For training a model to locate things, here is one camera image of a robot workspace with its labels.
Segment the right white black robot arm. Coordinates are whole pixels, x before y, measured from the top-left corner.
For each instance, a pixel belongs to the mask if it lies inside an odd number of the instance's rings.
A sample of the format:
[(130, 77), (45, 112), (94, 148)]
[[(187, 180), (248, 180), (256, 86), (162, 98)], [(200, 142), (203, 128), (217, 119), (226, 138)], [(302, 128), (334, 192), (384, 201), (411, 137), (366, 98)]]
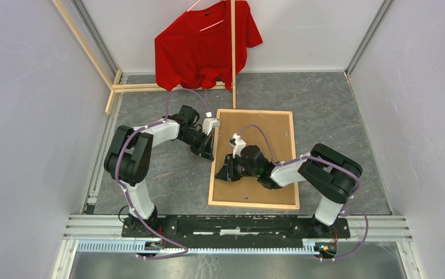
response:
[(321, 195), (311, 228), (315, 235), (327, 237), (335, 229), (335, 221), (343, 206), (353, 196), (363, 168), (334, 149), (316, 144), (309, 153), (287, 162), (273, 163), (256, 145), (227, 154), (215, 178), (236, 182), (243, 177), (256, 178), (266, 189), (281, 189), (306, 181)]

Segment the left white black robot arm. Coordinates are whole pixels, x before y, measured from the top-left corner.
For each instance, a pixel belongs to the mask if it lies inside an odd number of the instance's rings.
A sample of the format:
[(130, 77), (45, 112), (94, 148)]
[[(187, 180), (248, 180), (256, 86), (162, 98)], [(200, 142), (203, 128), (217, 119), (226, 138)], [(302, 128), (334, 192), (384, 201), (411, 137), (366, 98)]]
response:
[(136, 229), (145, 237), (158, 230), (156, 207), (151, 200), (145, 178), (149, 172), (152, 150), (167, 141), (179, 140), (198, 157), (214, 160), (213, 131), (220, 120), (206, 113), (200, 114), (183, 105), (174, 115), (142, 127), (119, 126), (104, 160), (104, 169), (119, 184), (129, 207), (129, 214), (137, 219)]

